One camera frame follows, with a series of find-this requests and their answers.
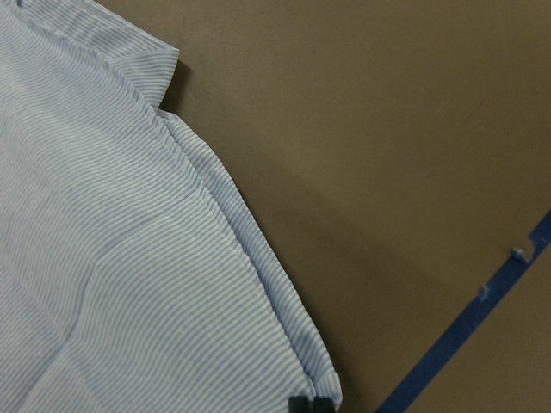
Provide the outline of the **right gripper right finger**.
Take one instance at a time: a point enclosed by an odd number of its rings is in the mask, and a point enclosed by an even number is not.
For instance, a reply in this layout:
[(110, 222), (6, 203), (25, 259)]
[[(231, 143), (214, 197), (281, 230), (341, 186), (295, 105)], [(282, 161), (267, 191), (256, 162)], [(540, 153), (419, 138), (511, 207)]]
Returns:
[(334, 413), (334, 402), (329, 397), (315, 397), (312, 402), (312, 413)]

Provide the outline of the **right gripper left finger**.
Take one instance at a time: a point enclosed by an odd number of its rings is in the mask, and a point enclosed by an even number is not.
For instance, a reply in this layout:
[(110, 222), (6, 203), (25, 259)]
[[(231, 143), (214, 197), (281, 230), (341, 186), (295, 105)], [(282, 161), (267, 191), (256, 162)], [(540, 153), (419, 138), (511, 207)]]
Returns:
[(291, 397), (288, 400), (289, 413), (311, 413), (312, 405), (308, 397)]

